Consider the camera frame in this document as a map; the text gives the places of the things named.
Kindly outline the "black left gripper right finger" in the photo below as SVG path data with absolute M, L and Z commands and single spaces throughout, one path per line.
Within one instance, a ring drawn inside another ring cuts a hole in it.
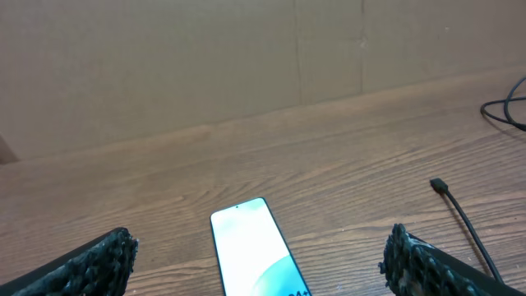
M 395 224 L 386 240 L 380 273 L 403 296 L 525 296 Z

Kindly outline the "Galaxy S24+ smartphone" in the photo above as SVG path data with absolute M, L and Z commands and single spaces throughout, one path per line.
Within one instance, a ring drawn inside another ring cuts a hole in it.
M 226 296 L 311 296 L 265 198 L 210 215 Z

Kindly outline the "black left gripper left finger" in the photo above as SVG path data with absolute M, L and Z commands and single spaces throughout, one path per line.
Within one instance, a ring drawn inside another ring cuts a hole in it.
M 1 285 L 2 295 L 123 296 L 139 240 L 123 227 Z

